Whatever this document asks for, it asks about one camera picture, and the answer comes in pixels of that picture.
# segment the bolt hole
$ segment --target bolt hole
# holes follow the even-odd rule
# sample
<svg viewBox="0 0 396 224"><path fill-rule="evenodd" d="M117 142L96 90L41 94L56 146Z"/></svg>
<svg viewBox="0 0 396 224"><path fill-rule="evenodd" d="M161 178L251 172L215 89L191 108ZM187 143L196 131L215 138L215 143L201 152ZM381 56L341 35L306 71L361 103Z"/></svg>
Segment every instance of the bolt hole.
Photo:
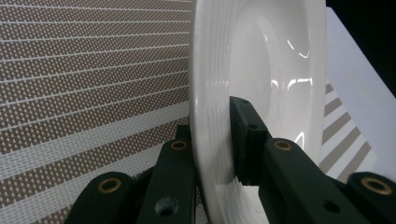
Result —
<svg viewBox="0 0 396 224"><path fill-rule="evenodd" d="M180 150L180 149L184 149L186 146L187 146L187 144L185 142L176 141L176 142L172 143L171 148L175 149L175 150Z"/></svg>
<svg viewBox="0 0 396 224"><path fill-rule="evenodd" d="M161 198L155 204L155 212L160 217L170 217L174 215L178 210L177 198L165 197Z"/></svg>
<svg viewBox="0 0 396 224"><path fill-rule="evenodd" d="M111 193L119 189L121 186L121 181L118 178L109 178L104 181L102 181L98 189L102 193Z"/></svg>
<svg viewBox="0 0 396 224"><path fill-rule="evenodd" d="M375 193L379 193L383 195L390 195L392 193L392 188L387 183L379 179L364 177L361 180L361 183L363 184L364 187Z"/></svg>
<svg viewBox="0 0 396 224"><path fill-rule="evenodd" d="M257 125L254 124L249 124L248 127L250 130L256 130L258 128Z"/></svg>
<svg viewBox="0 0 396 224"><path fill-rule="evenodd" d="M274 146L282 150L291 150L291 144L284 141L276 141Z"/></svg>
<svg viewBox="0 0 396 224"><path fill-rule="evenodd" d="M335 204L335 203L333 203L333 202L330 202L330 201L324 201L323 204L322 204L322 206L323 206L327 211L332 212L332 213L339 213L339 212L341 211L341 210L340 210L340 207L338 207L337 204Z"/></svg>

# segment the white surface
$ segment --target white surface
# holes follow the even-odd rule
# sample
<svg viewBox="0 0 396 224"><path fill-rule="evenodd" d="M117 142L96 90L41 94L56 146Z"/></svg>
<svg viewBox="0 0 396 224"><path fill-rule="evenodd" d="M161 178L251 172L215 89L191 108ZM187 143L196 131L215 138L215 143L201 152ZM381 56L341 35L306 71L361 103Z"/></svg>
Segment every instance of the white surface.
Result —
<svg viewBox="0 0 396 224"><path fill-rule="evenodd" d="M325 2L198 0L194 13L191 133L209 220L216 224L247 217L246 223L257 223L262 220L260 204L258 213L254 211L259 209L238 205L255 204L247 201L257 191L226 192L236 188L229 96L249 100L274 137L295 140L318 162L326 72Z"/></svg>
<svg viewBox="0 0 396 224"><path fill-rule="evenodd" d="M378 157L372 172L396 181L396 99L332 9L328 20L328 79Z"/></svg>

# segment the black bracket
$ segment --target black bracket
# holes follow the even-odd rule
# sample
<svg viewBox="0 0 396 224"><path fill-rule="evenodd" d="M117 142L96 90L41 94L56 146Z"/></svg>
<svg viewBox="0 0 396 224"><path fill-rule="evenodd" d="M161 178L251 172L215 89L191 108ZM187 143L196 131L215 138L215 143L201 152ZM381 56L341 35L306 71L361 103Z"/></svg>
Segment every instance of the black bracket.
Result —
<svg viewBox="0 0 396 224"><path fill-rule="evenodd" d="M231 97L234 169L260 186L270 223L396 223L396 185L372 173L343 184L323 174L294 142L272 138L253 105Z"/></svg>

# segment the black metal part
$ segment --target black metal part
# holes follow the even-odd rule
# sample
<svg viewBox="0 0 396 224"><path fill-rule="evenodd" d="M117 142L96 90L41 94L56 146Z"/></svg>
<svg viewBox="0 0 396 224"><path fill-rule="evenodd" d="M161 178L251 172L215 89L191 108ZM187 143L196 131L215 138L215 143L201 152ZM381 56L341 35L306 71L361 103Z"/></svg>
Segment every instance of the black metal part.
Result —
<svg viewBox="0 0 396 224"><path fill-rule="evenodd" d="M372 223L396 223L396 184L381 175L355 173L346 196Z"/></svg>
<svg viewBox="0 0 396 224"><path fill-rule="evenodd" d="M136 179L116 172L97 176L80 193L64 223L134 223L151 173L149 169Z"/></svg>
<svg viewBox="0 0 396 224"><path fill-rule="evenodd" d="M195 168L191 142L174 139L163 145L136 223L194 221Z"/></svg>
<svg viewBox="0 0 396 224"><path fill-rule="evenodd" d="M262 162L258 155L272 136L247 100L230 97L230 120L235 174L243 185L258 186L262 179Z"/></svg>
<svg viewBox="0 0 396 224"><path fill-rule="evenodd" d="M234 168L244 185L260 185L270 223L368 223L302 149L272 138L250 102L230 97Z"/></svg>
<svg viewBox="0 0 396 224"><path fill-rule="evenodd" d="M282 223L369 223L294 142L280 138L268 140L262 161L287 207L282 217L268 216L271 223L282 218ZM260 189L266 188L268 183L262 181ZM265 205L272 202L262 203L267 210Z"/></svg>
<svg viewBox="0 0 396 224"><path fill-rule="evenodd" d="M190 125L178 125L175 138L185 138L191 140Z"/></svg>

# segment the striped backdrop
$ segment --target striped backdrop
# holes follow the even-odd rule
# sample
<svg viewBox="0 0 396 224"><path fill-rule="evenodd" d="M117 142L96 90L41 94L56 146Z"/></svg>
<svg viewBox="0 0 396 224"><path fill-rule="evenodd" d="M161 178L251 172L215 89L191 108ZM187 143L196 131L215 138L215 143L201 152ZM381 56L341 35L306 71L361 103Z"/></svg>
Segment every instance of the striped backdrop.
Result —
<svg viewBox="0 0 396 224"><path fill-rule="evenodd" d="M326 85L325 104L319 168L347 182L352 173L370 170L376 155L330 83Z"/></svg>
<svg viewBox="0 0 396 224"><path fill-rule="evenodd" d="M62 223L94 177L155 164L188 122L191 8L0 0L0 223ZM326 103L320 168L344 181L371 150L330 84Z"/></svg>

